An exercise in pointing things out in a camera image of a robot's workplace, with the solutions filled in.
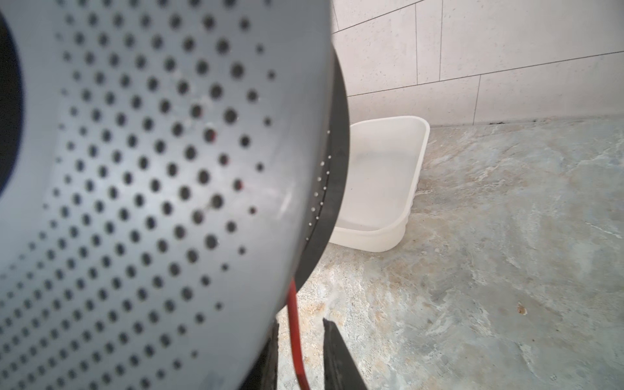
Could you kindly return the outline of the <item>grey perforated cable spool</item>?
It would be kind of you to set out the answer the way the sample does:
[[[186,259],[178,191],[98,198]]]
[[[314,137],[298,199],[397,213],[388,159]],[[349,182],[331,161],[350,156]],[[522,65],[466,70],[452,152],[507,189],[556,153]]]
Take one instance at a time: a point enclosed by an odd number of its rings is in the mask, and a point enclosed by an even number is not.
[[[4,389],[237,389],[323,177],[329,1],[4,1]]]

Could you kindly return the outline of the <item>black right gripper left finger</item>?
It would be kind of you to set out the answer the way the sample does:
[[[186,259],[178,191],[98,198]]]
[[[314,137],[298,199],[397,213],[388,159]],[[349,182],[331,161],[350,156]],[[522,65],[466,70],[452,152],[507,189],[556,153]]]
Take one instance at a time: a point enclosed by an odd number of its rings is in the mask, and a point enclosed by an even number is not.
[[[279,362],[279,323],[273,322],[266,344],[240,386],[241,390],[276,390]]]

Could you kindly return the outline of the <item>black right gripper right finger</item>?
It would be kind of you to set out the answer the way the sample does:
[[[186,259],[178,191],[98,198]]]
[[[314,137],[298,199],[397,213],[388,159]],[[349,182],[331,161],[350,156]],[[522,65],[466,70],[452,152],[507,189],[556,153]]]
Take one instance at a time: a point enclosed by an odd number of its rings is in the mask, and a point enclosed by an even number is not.
[[[323,319],[323,330],[324,389],[367,390],[336,324]]]

